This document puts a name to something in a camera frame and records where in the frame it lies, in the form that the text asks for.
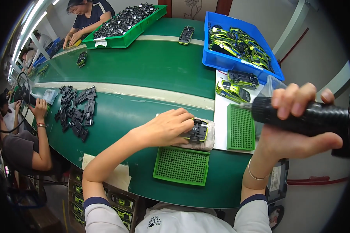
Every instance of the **black electric screwdriver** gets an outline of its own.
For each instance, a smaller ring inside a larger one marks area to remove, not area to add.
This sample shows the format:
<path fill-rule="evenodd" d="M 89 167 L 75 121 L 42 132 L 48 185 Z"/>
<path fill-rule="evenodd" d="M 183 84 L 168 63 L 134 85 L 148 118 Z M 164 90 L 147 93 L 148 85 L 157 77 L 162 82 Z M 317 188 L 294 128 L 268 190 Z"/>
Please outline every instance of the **black electric screwdriver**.
<path fill-rule="evenodd" d="M 332 150 L 332 155 L 350 157 L 350 105 L 349 109 L 331 104 L 310 102 L 300 117 L 289 115 L 286 120 L 277 117 L 277 109 L 271 105 L 271 97 L 256 97 L 252 103 L 242 103 L 240 108 L 248 109 L 255 121 L 278 128 L 316 136 L 325 132 L 338 134 L 343 140 L 341 149 Z"/>

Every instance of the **navy blue sleeve cuff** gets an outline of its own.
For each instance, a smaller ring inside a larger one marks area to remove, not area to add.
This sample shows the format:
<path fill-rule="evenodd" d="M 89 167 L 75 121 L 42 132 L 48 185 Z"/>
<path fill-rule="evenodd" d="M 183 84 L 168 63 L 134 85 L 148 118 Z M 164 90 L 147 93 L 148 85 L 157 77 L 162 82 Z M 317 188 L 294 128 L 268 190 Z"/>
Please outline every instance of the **navy blue sleeve cuff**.
<path fill-rule="evenodd" d="M 92 204 L 104 204 L 109 207 L 112 207 L 112 205 L 107 201 L 107 199 L 99 196 L 93 196 L 84 201 L 84 204 L 83 204 L 84 211 L 85 211 L 85 208 L 87 208 L 89 205 L 92 205 Z"/>
<path fill-rule="evenodd" d="M 251 201 L 256 201 L 256 200 L 263 200 L 263 201 L 267 201 L 267 198 L 265 195 L 261 194 L 261 193 L 258 193 L 258 194 L 255 194 L 253 196 L 250 196 L 248 198 L 246 198 L 241 204 L 240 204 L 240 207 L 243 207 L 245 204 L 251 202 Z"/>

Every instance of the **green screw tray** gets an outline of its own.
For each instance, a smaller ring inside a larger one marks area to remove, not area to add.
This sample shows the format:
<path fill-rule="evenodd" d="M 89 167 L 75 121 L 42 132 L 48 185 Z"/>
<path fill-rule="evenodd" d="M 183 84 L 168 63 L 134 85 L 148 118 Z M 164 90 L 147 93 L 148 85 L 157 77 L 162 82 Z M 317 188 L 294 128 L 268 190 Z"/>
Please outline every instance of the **green screw tray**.
<path fill-rule="evenodd" d="M 228 150 L 255 150 L 255 126 L 250 111 L 228 105 L 227 123 Z"/>
<path fill-rule="evenodd" d="M 178 147 L 159 147 L 153 177 L 205 186 L 210 153 Z"/>

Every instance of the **silver bangle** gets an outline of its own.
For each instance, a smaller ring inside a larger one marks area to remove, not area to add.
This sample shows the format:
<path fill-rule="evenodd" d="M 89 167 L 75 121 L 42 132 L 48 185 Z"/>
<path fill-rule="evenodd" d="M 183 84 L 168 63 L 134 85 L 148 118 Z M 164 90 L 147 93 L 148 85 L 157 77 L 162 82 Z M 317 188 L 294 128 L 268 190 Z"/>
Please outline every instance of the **silver bangle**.
<path fill-rule="evenodd" d="M 254 178 L 255 180 L 264 180 L 264 179 L 266 179 L 269 176 L 269 174 L 265 178 L 258 178 L 258 177 L 256 177 L 255 175 L 252 174 L 252 172 L 250 171 L 250 161 L 251 160 L 252 160 L 252 158 L 250 158 L 249 163 L 247 164 L 247 170 L 249 171 L 250 176 L 252 178 Z"/>

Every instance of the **blue tray of black parts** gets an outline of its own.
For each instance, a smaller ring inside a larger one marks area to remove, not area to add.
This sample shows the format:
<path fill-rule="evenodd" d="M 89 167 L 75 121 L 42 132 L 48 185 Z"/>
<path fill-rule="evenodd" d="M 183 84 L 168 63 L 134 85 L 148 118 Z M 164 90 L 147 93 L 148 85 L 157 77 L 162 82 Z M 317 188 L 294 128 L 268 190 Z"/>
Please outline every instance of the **blue tray of black parts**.
<path fill-rule="evenodd" d="M 53 41 L 52 46 L 47 50 L 48 55 L 51 54 L 52 50 L 56 47 L 57 43 L 60 41 L 61 41 L 60 37 Z M 40 54 L 39 56 L 42 56 L 42 58 L 34 62 L 33 67 L 38 67 L 41 63 L 44 63 L 45 61 L 47 61 L 47 59 L 42 54 Z"/>
<path fill-rule="evenodd" d="M 231 55 L 209 50 L 208 23 L 210 23 L 211 27 L 214 25 L 220 25 L 223 27 L 224 30 L 227 31 L 229 31 L 230 27 L 236 27 L 245 31 L 248 35 L 250 35 L 257 41 L 261 48 L 271 58 L 271 66 L 274 73 L 245 60 L 233 57 Z M 266 84 L 268 75 L 272 75 L 280 81 L 284 81 L 284 75 L 281 72 L 281 68 L 278 62 L 276 61 L 274 54 L 272 53 L 266 40 L 264 39 L 264 37 L 262 36 L 262 34 L 256 26 L 245 21 L 235 19 L 226 15 L 217 14 L 214 12 L 206 12 L 205 43 L 203 46 L 202 63 L 206 66 L 214 67 L 222 71 L 238 70 L 246 73 L 253 73 L 258 77 L 258 80 L 261 84 Z"/>

